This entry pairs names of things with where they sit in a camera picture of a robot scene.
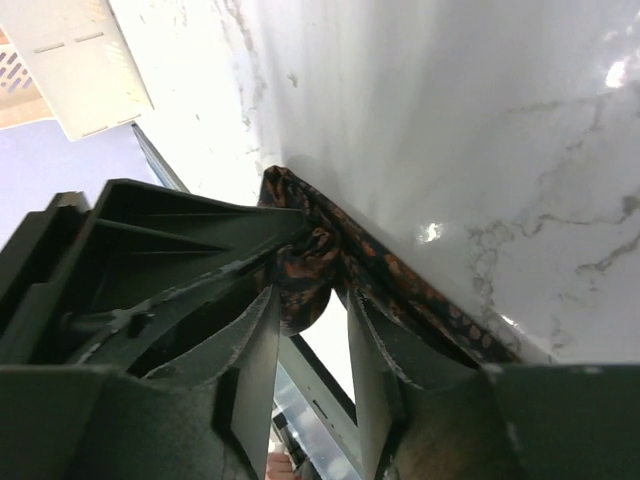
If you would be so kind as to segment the dark paisley tie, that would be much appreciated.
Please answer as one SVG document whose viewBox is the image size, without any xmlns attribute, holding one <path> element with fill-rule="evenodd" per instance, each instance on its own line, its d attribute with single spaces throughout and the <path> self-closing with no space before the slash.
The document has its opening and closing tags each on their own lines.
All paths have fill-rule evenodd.
<svg viewBox="0 0 640 480">
<path fill-rule="evenodd" d="M 466 365 L 518 362 L 495 334 L 290 169 L 264 171 L 258 204 L 297 211 L 309 227 L 300 239 L 280 248 L 265 270 L 265 278 L 280 289 L 285 335 L 310 328 L 332 294 L 345 301 L 355 289 L 391 322 Z"/>
</svg>

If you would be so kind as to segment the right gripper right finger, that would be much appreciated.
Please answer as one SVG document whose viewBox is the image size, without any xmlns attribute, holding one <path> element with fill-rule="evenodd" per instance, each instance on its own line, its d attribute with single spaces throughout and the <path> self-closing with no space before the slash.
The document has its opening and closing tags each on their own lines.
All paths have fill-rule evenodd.
<svg viewBox="0 0 640 480">
<path fill-rule="evenodd" d="M 635 479 L 639 369 L 465 366 L 361 293 L 348 333 L 368 479 Z"/>
</svg>

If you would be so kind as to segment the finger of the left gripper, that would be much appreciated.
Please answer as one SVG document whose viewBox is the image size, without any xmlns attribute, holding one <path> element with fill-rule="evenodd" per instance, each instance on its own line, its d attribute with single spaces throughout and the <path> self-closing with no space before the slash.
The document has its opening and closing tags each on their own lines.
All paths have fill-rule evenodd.
<svg viewBox="0 0 640 480">
<path fill-rule="evenodd" d="M 1 252 L 5 365 L 133 364 L 194 311 L 255 279 L 308 230 L 297 210 L 109 181 L 94 205 L 59 193 Z"/>
</svg>

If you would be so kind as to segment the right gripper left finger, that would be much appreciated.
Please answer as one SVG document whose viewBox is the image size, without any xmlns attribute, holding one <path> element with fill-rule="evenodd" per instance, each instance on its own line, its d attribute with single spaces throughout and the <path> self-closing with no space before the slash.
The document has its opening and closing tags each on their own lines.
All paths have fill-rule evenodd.
<svg viewBox="0 0 640 480">
<path fill-rule="evenodd" d="M 279 295 L 137 378 L 107 365 L 1 370 L 5 479 L 259 479 Z"/>
</svg>

